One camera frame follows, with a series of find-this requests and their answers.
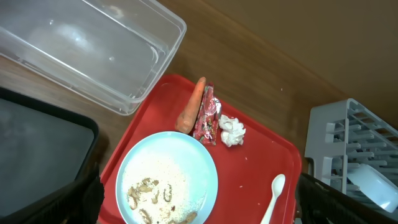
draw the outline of clear plastic container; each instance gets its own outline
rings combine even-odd
[[[0,55],[132,114],[187,27],[152,0],[0,0]]]

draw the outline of white plastic spoon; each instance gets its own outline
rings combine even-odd
[[[275,203],[278,197],[281,195],[282,190],[284,189],[286,177],[284,174],[279,174],[272,181],[271,189],[272,189],[272,198],[269,202],[266,214],[261,220],[261,224],[269,224],[271,220],[272,212],[274,211]]]

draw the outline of black frame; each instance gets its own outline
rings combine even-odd
[[[35,98],[31,98],[29,96],[16,93],[12,90],[8,90],[6,88],[0,87],[0,98],[16,103],[21,106],[26,106],[28,108],[31,108],[36,111],[40,111],[42,113],[63,119],[65,121],[69,121],[71,123],[75,123],[77,125],[83,126],[85,128],[88,128],[92,130],[94,134],[94,140],[90,145],[89,150],[87,151],[87,154],[83,160],[83,163],[81,164],[79,171],[75,177],[75,180],[83,175],[83,171],[86,169],[88,165],[88,161],[92,155],[93,149],[96,146],[96,143],[98,141],[98,136],[100,135],[100,129],[97,125],[97,123],[87,117],[83,116],[81,114],[63,109],[61,107],[51,105],[50,103],[46,103],[41,100],[37,100]]]

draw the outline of gray dish rack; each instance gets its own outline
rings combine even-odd
[[[398,131],[354,99],[312,108],[305,157],[313,176],[368,207],[398,220],[347,181],[347,170],[373,166],[398,185]]]

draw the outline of crumpled tissue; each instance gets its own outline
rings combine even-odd
[[[221,115],[219,120],[219,126],[223,130],[221,132],[221,141],[228,147],[243,144],[244,133],[246,128],[243,128],[243,124],[239,122],[237,118],[230,119],[225,115]]]

